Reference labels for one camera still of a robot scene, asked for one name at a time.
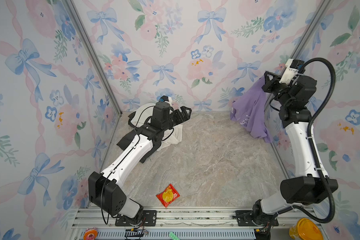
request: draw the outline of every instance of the gray marble surface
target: gray marble surface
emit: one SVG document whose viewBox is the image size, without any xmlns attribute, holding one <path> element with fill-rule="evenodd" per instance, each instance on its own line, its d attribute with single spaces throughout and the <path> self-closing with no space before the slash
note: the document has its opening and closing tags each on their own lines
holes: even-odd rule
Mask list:
<svg viewBox="0 0 360 240">
<path fill-rule="evenodd" d="M 123 114 L 103 167 L 122 150 L 116 143 L 132 130 Z M 267 143 L 254 139 L 229 112 L 193 112 L 183 123 L 183 141 L 138 163 L 123 187 L 143 206 L 162 206 L 156 195 L 171 183 L 179 192 L 170 206 L 252 207 L 274 194 L 283 174 Z"/>
</svg>

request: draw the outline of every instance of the white cloth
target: white cloth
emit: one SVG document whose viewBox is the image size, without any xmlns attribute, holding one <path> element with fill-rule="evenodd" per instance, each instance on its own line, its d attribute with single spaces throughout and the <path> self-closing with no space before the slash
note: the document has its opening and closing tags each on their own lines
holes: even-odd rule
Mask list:
<svg viewBox="0 0 360 240">
<path fill-rule="evenodd" d="M 139 107 L 136 110 L 135 116 L 134 116 L 134 118 L 132 118 L 131 123 L 137 127 L 142 126 L 144 124 L 145 120 L 148 117 L 152 116 L 152 113 L 154 111 L 153 107 L 151 107 L 151 108 L 148 108 L 148 107 L 155 106 L 155 105 L 156 105 L 156 103 L 147 103 L 147 104 L 144 104 L 143 106 Z M 171 130 L 165 131 L 163 139 L 168 137 L 168 135 L 170 135 L 172 131 L 173 131 L 172 135 L 165 141 L 162 141 L 161 146 L 157 149 L 158 151 L 160 151 L 164 147 L 168 147 L 171 144 L 178 144 L 179 142 L 182 141 L 182 136 L 183 136 L 183 125 L 182 124 L 174 126 L 173 130 L 171 129 Z"/>
</svg>

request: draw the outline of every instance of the yellow container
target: yellow container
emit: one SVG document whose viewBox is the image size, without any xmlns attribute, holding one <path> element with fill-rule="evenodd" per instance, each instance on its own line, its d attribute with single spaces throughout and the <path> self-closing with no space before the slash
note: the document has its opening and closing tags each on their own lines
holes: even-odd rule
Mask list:
<svg viewBox="0 0 360 240">
<path fill-rule="evenodd" d="M 289 236 L 300 240 L 323 240 L 319 228 L 307 218 L 300 219 L 289 229 Z"/>
</svg>

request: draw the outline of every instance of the black mounting plate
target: black mounting plate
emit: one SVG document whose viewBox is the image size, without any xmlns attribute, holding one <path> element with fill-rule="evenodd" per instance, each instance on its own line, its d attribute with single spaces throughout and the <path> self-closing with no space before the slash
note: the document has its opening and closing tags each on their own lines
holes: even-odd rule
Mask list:
<svg viewBox="0 0 360 240">
<path fill-rule="evenodd" d="M 245 213 L 251 212 L 251 211 L 252 210 L 236 210 L 235 213 L 236 213 L 236 216 L 238 216 L 238 215 L 242 215 L 242 214 L 245 214 Z M 271 215 L 259 216 L 258 219 L 257 219 L 259 222 L 264 224 L 263 227 L 265 227 L 267 225 L 267 222 L 270 221 L 270 218 L 267 217 L 267 216 L 271 216 Z M 237 224 L 239 225 L 239 227 L 256 226 L 252 222 L 252 216 L 251 215 L 244 216 L 244 217 L 238 217 L 237 218 Z M 274 225 L 275 226 L 279 225 L 279 222 L 277 221 L 277 219 L 275 220 Z"/>
<path fill-rule="evenodd" d="M 156 210 L 143 210 L 144 227 L 154 227 L 156 225 Z M 116 216 L 116 227 L 133 227 L 124 216 L 118 214 Z"/>
</svg>

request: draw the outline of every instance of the purple t-shirt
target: purple t-shirt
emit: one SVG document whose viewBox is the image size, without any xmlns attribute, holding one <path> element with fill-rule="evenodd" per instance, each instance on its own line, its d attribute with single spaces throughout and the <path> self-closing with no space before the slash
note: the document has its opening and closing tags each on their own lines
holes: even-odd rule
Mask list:
<svg viewBox="0 0 360 240">
<path fill-rule="evenodd" d="M 257 80 L 243 96 L 232 103 L 231 120 L 240 122 L 241 126 L 251 132 L 252 137 L 264 137 L 271 142 L 271 135 L 264 124 L 264 105 L 267 101 L 264 76 Z"/>
</svg>

